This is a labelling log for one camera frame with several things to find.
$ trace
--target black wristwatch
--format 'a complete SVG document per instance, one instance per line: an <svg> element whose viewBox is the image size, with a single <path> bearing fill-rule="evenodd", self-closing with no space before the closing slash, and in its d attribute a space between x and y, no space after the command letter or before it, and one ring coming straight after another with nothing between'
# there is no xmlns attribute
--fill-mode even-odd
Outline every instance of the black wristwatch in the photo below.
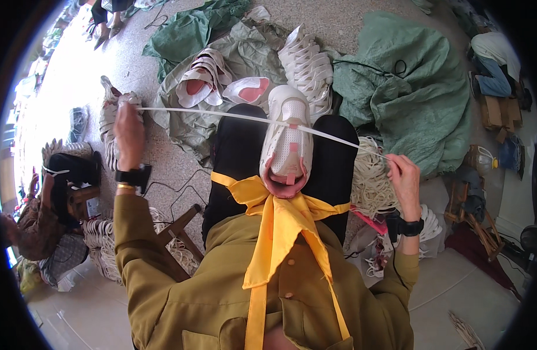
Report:
<svg viewBox="0 0 537 350"><path fill-rule="evenodd" d="M391 240L391 243L397 241L397 236L399 234L412 237L419 235L424 228L424 220L420 219L420 221L406 222L402 217L395 213L389 214L385 221L387 223L387 230L389 231L389 239Z"/></svg>
<svg viewBox="0 0 537 350"><path fill-rule="evenodd" d="M127 171L116 171L115 181L124 183L130 186L140 188L140 193L146 191L148 180L150 179L150 173L152 172L152 166L148 164L140 164L138 169L131 169Z"/></svg>

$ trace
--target yellow bow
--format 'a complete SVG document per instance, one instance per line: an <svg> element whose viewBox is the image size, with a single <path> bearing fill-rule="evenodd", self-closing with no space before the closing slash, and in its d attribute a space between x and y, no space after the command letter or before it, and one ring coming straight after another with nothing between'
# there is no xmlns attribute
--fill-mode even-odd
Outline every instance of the yellow bow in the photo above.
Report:
<svg viewBox="0 0 537 350"><path fill-rule="evenodd" d="M281 200L265 188L257 175L236 181L229 176L212 172L210 178L226 186L237 203L247 206L246 215L262 215L257 245L243 281L243 289L251 289L245 350L262 349L267 284L300 233L329 283L342 340L349 338L350 334L332 287L333 277L327 248L319 237L315 221L345 213L350 203L333 207L300 192L293 198Z"/></svg>

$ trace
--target person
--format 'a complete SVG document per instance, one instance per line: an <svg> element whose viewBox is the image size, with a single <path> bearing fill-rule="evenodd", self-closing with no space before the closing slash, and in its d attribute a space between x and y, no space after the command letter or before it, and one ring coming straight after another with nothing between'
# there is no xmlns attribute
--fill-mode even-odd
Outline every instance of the person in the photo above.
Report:
<svg viewBox="0 0 537 350"><path fill-rule="evenodd" d="M266 118L261 108L246 104L228 112ZM313 128L358 143L356 131L342 116L322 116ZM265 123L223 116L213 144L213 173L235 180L259 175L266 130ZM137 169L144 127L133 106L120 106L114 131L119 170ZM356 148L314 136L312 171L301 193L331 206L349 203L356 153ZM405 156L387 158L404 219L419 221L419 168ZM113 214L116 263L129 298L136 349L244 348L248 328L255 325L248 322L253 294L242 284L262 220L246 215L246 209L228 188L212 183L203 213L206 254L194 276L178 283L165 263L165 247L157 241L147 201L132 186L118 186ZM315 223L328 252L332 290L343 320L338 320L330 284L301 234L266 284L264 332L254 334L262 346L251 348L413 348L408 300L419 272L419 235L401 238L384 279L368 289L343 256L347 220L345 212ZM344 323L347 330L341 328Z"/></svg>
<svg viewBox="0 0 537 350"><path fill-rule="evenodd" d="M113 8L113 24L111 28L107 28L107 10L101 6L101 0L96 0L92 6L92 17L94 19L94 24L98 29L98 35L96 45L94 50L97 50L107 39L113 38L115 35L119 34L121 29L124 27L124 23L121 21L121 11L124 11L128 8L128 0L111 0L111 5Z"/></svg>
<svg viewBox="0 0 537 350"><path fill-rule="evenodd" d="M99 186L101 156L94 152L92 160L64 153L49 158L48 170L43 177L41 194L36 198L39 175L34 174L29 184L28 202L18 222L2 214L7 245L18 247L21 256L31 261L49 258L55 252L64 234L79 228L80 224L68 212L68 183Z"/></svg>
<svg viewBox="0 0 537 350"><path fill-rule="evenodd" d="M521 63L509 40L502 33L488 32L475 35L471 40L474 52L472 61L481 74L469 71L471 93L508 97L511 85L501 66L508 66L508 75L513 80L516 90L520 90Z"/></svg>

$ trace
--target gold bracelet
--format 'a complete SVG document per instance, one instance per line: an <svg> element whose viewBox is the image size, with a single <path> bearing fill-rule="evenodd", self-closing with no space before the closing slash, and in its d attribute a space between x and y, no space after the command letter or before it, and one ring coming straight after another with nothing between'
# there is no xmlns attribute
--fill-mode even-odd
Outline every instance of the gold bracelet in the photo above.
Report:
<svg viewBox="0 0 537 350"><path fill-rule="evenodd" d="M132 185L117 184L117 188L129 188L129 189L133 189L136 191L136 186L132 186Z"/></svg>

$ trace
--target black pants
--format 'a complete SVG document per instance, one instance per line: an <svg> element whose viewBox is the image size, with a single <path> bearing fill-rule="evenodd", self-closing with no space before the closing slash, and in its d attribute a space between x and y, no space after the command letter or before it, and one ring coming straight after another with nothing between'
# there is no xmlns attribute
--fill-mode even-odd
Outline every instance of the black pants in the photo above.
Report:
<svg viewBox="0 0 537 350"><path fill-rule="evenodd" d="M69 227L77 227L78 221L69 214L66 206L68 183L81 186L82 183L99 185L99 171L96 161L86 160L76 156L57 153L49 159L48 169L53 171L69 170L64 174L55 176L55 185L51 189L51 203L55 214L59 217L59 223Z"/></svg>
<svg viewBox="0 0 537 350"><path fill-rule="evenodd" d="M113 12L124 11L127 9L129 2L127 0L111 0ZM101 0L96 0L92 6L92 17L96 25L107 22L107 10L101 7Z"/></svg>
<svg viewBox="0 0 537 350"><path fill-rule="evenodd" d="M266 118L261 108L247 104L234 106L228 113ZM264 122L223 116L210 152L214 171L238 181L259 175L259 161L267 127ZM313 128L358 144L354 127L342 116L324 115L315 122ZM331 206L348 203L356 153L356 148L314 135L311 175L301 192ZM233 199L225 186L212 182L202 222L204 243L206 244L210 228L227 217L244 213L246 209L247 206L238 204ZM322 220L341 243L344 243L347 221L348 213Z"/></svg>

